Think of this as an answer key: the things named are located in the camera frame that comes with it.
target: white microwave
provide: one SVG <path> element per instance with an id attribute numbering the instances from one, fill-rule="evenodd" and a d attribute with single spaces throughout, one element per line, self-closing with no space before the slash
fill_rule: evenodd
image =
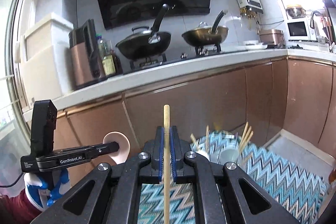
<path id="1" fill-rule="evenodd" d="M 317 23 L 315 29 L 310 27 L 310 17 L 291 18 L 285 21 L 288 40 L 317 41 L 319 34 Z"/>

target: baseboard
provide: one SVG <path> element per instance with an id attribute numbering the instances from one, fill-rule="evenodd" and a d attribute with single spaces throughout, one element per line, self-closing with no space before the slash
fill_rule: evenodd
<path id="1" fill-rule="evenodd" d="M 330 166 L 334 167 L 336 165 L 336 160 L 334 157 L 318 149 L 316 146 L 314 146 L 310 142 L 299 138 L 298 136 L 290 133 L 289 131 L 285 129 L 280 130 L 280 135 L 292 141 L 293 143 L 296 143 L 299 146 L 303 147 L 304 149 L 314 154 L 316 157 L 320 158 L 321 160 L 323 160 Z"/>
<path id="2" fill-rule="evenodd" d="M 268 148 L 272 143 L 274 143 L 279 137 L 280 137 L 281 130 L 273 137 L 271 138 L 268 142 L 266 142 L 263 147 Z"/>

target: blue and white glove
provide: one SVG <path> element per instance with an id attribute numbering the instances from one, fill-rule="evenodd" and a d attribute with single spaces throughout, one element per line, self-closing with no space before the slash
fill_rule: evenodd
<path id="1" fill-rule="evenodd" d="M 53 203 L 62 197 L 70 188 L 70 180 L 67 169 L 58 170 L 52 173 L 55 187 L 50 191 L 45 180 L 33 173 L 26 173 L 24 181 L 26 196 L 30 203 L 43 212 Z"/>

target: power cord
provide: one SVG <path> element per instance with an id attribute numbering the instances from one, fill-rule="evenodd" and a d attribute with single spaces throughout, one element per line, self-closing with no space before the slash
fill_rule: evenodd
<path id="1" fill-rule="evenodd" d="M 9 187 L 12 187 L 14 186 L 18 181 L 19 179 L 22 177 L 23 175 L 23 172 L 21 172 L 21 174 L 18 176 L 18 178 L 10 185 L 0 185 L 0 188 L 9 188 Z"/>

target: blue chevron cloth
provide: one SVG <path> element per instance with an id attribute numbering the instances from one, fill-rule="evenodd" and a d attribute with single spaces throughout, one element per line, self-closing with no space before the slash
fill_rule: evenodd
<path id="1" fill-rule="evenodd" d="M 221 152 L 234 140 L 225 138 L 228 132 L 209 134 L 210 155 Z M 197 140 L 201 149 L 205 137 Z M 326 193 L 322 177 L 314 175 L 294 163 L 249 143 L 242 157 L 250 157 L 247 174 L 302 224 L 311 224 Z M 163 223 L 163 184 L 144 184 L 140 198 L 138 224 Z M 193 189 L 190 184 L 176 185 L 170 178 L 170 223 L 194 224 Z"/>

